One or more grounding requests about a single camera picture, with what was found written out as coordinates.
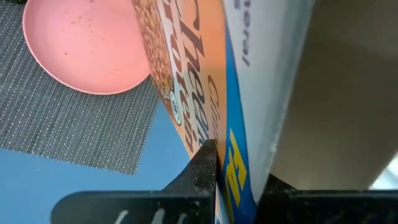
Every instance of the white cereal box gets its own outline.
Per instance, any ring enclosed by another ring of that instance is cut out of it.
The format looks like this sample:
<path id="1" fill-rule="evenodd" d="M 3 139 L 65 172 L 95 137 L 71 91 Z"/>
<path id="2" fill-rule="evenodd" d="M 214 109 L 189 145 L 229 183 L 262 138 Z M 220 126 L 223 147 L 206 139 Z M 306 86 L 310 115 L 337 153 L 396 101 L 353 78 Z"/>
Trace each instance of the white cereal box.
<path id="1" fill-rule="evenodd" d="M 132 0 L 151 76 L 189 156 L 217 140 L 217 223 L 254 219 L 313 1 Z"/>

